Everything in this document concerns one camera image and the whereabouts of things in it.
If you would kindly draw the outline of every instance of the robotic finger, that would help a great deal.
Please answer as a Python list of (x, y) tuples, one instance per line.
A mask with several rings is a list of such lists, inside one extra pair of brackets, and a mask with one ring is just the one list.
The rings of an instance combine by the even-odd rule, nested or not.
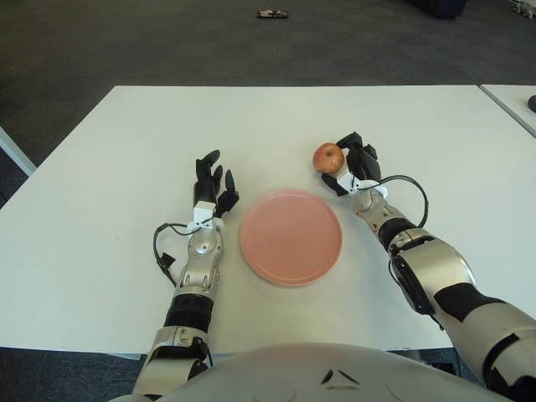
[(387, 198), (387, 189), (379, 183), (381, 170), (374, 147), (370, 144), (364, 147), (357, 132), (344, 137), (336, 145), (347, 151), (344, 164), (336, 173), (322, 173), (322, 181), (338, 197), (374, 187), (383, 198)]

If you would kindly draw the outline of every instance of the small object on floor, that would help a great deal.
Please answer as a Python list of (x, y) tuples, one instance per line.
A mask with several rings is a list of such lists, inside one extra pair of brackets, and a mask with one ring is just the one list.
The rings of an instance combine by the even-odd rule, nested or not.
[(285, 10), (260, 10), (257, 11), (257, 18), (288, 18), (288, 12)]
[(528, 98), (528, 107), (531, 111), (536, 113), (536, 95), (532, 95)]

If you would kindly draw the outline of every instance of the black cable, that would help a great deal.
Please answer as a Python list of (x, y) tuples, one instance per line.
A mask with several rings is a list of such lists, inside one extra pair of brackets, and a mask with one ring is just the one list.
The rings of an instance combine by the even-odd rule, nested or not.
[(207, 354), (209, 355), (210, 367), (214, 367), (214, 364), (212, 363), (212, 355), (210, 354), (209, 345), (207, 345)]
[(425, 212), (422, 215), (422, 219), (420, 220), (420, 223), (419, 223), (418, 227), (419, 228), (424, 227), (425, 223), (426, 223), (426, 220), (428, 220), (428, 206), (429, 206), (428, 197), (426, 197), (425, 190), (422, 188), (422, 186), (414, 178), (411, 178), (410, 176), (405, 176), (404, 174), (395, 174), (393, 176), (388, 176), (387, 178), (382, 178), (378, 182), (378, 184), (375, 184), (374, 186), (370, 186), (370, 187), (366, 187), (366, 188), (358, 188), (358, 189), (359, 190), (370, 190), (371, 188), (376, 188), (378, 186), (381, 186), (384, 183), (392, 182), (393, 180), (405, 180), (406, 182), (410, 182), (411, 184), (416, 186), (420, 190), (420, 192), (422, 193), (422, 196), (425, 199)]
[(162, 270), (162, 273), (169, 279), (169, 281), (171, 283), (173, 283), (173, 286), (177, 286), (177, 282), (173, 279), (171, 273), (169, 272), (169, 266), (172, 263), (167, 263), (158, 254), (158, 249), (157, 249), (158, 235), (160, 234), (160, 232), (164, 231), (167, 228), (171, 228), (171, 230), (173, 232), (175, 232), (177, 235), (181, 235), (181, 236), (193, 235), (195, 232), (197, 232), (198, 230), (201, 230), (203, 228), (203, 224), (206, 224), (207, 222), (209, 222), (213, 218), (214, 218), (214, 214), (210, 218), (208, 218), (208, 219), (204, 220), (203, 222), (201, 222), (201, 224), (200, 224), (200, 226), (198, 228), (196, 228), (196, 229), (194, 229), (194, 230), (192, 230), (191, 232), (188, 232), (188, 233), (181, 233), (181, 232), (179, 232), (178, 230), (175, 229), (175, 227), (186, 228), (186, 227), (188, 227), (186, 224), (169, 224), (169, 223), (165, 223), (165, 224), (161, 224), (160, 226), (158, 226), (157, 229), (154, 231), (154, 235), (152, 236), (152, 252), (154, 253), (154, 258), (157, 260), (157, 264), (160, 267), (160, 269)]

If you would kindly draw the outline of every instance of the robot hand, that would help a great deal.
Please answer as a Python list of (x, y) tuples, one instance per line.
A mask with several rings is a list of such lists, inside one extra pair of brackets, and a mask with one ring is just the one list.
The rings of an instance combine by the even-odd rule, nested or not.
[[(229, 212), (239, 200), (239, 194), (235, 189), (235, 181), (230, 170), (225, 174), (225, 190), (217, 198), (220, 189), (220, 180), (224, 169), (221, 165), (212, 173), (212, 166), (219, 159), (219, 150), (214, 150), (202, 159), (195, 161), (195, 170), (198, 181), (193, 186), (193, 220), (188, 224), (169, 224), (160, 225), (153, 236), (153, 251), (157, 260), (158, 266), (162, 273), (172, 282), (174, 286), (180, 283), (172, 276), (170, 267), (175, 259), (167, 253), (162, 256), (157, 251), (157, 237), (163, 230), (171, 228), (178, 235), (187, 235), (190, 238), (190, 243), (193, 249), (196, 250), (199, 239), (203, 239), (201, 249), (203, 255), (207, 255), (211, 245), (215, 245), (220, 239), (220, 230), (224, 227), (221, 220), (225, 212)], [(186, 233), (179, 232), (175, 227), (186, 228)], [(197, 234), (196, 240), (192, 241), (194, 234)]]
[(344, 137), (337, 146), (348, 150), (346, 160), (341, 169), (332, 174), (323, 173), (322, 181), (337, 196), (356, 194), (361, 188), (375, 188), (387, 197), (387, 189), (379, 185), (381, 171), (379, 169), (376, 150), (372, 145), (363, 146), (363, 140), (357, 132)]

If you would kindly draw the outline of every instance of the white tabletop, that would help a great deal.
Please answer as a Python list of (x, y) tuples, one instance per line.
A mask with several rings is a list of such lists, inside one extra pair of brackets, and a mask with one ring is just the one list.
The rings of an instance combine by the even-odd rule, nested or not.
[[(313, 172), (314, 150), (353, 130), (376, 147), (384, 176), (425, 187), (427, 229), (466, 257), (481, 292), (536, 316), (536, 142), (476, 86), (125, 86), (0, 210), (0, 344), (146, 352), (173, 293), (152, 255), (153, 231), (189, 221), (194, 160), (219, 148), (240, 201), (224, 216), (214, 353), (302, 341), (450, 346), (410, 309), (351, 201)], [(274, 188), (316, 194), (341, 223), (342, 254), (313, 285), (272, 285), (240, 253), (240, 218)], [(417, 222), (419, 192), (407, 183), (389, 191)], [(186, 239), (163, 235), (160, 250), (180, 268)]]
[(481, 88), (536, 137), (536, 112), (527, 104), (528, 98), (536, 95), (536, 85), (481, 85)]

